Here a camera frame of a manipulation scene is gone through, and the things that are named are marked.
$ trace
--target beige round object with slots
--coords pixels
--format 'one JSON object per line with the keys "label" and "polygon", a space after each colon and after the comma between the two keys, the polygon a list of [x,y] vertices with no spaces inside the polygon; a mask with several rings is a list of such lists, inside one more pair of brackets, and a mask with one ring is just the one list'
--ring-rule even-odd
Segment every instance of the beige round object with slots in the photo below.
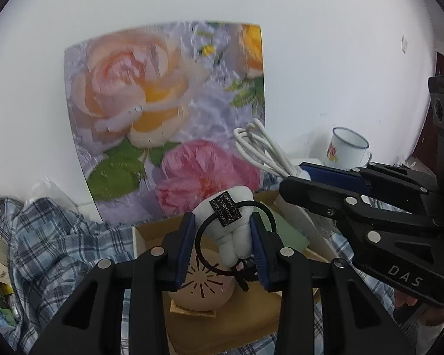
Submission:
{"label": "beige round object with slots", "polygon": [[[214,267],[230,270],[220,263],[218,253],[202,249],[202,254]],[[234,287],[233,276],[218,275],[207,269],[193,250],[185,282],[178,292],[170,292],[168,295],[179,307],[192,311],[210,311],[223,306],[232,296]]]}

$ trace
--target plaid cloth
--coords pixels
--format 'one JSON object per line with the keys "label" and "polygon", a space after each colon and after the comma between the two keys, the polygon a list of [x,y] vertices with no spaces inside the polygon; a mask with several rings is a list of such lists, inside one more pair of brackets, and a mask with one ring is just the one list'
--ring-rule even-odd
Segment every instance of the plaid cloth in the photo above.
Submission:
{"label": "plaid cloth", "polygon": [[[131,226],[88,222],[81,215],[44,198],[22,208],[7,200],[0,216],[0,237],[10,246],[10,278],[19,301],[21,321],[5,333],[9,344],[28,353],[53,315],[77,284],[102,258],[119,263],[133,259]],[[332,234],[330,243],[340,257],[351,263],[353,252],[347,240]],[[357,271],[385,309],[394,309],[393,289]],[[124,298],[122,354],[128,353],[130,293]],[[315,354],[323,354],[321,303],[314,308]],[[276,333],[246,346],[226,351],[227,355],[271,355]]]}

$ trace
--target human hand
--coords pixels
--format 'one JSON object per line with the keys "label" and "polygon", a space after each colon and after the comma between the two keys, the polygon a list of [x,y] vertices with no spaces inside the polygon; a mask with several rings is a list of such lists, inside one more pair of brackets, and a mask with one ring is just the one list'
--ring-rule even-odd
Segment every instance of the human hand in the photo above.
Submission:
{"label": "human hand", "polygon": [[[400,308],[403,305],[414,306],[418,299],[413,298],[410,295],[402,293],[401,291],[394,291],[395,297],[395,308]],[[419,321],[425,326],[437,326],[444,323],[444,309],[438,309],[434,307],[427,307],[427,309],[422,313]]]}

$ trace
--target white cable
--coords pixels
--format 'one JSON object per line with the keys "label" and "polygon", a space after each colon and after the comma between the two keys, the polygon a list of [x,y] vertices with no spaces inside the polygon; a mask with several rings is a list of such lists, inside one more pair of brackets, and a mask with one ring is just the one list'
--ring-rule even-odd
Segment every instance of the white cable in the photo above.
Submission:
{"label": "white cable", "polygon": [[298,176],[309,179],[309,174],[293,165],[281,147],[267,134],[259,119],[253,119],[245,129],[234,129],[235,146],[240,155],[265,172],[287,178]]}

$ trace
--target white mug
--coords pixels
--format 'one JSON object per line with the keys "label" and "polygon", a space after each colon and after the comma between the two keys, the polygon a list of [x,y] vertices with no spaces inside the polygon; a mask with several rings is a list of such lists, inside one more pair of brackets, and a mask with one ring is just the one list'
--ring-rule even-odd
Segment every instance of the white mug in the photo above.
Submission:
{"label": "white mug", "polygon": [[[332,130],[332,139],[327,150],[325,165],[327,167],[350,170],[362,167],[372,160],[372,152],[368,150],[370,144],[361,134],[344,127],[335,127]],[[362,164],[365,152],[370,156]]]}

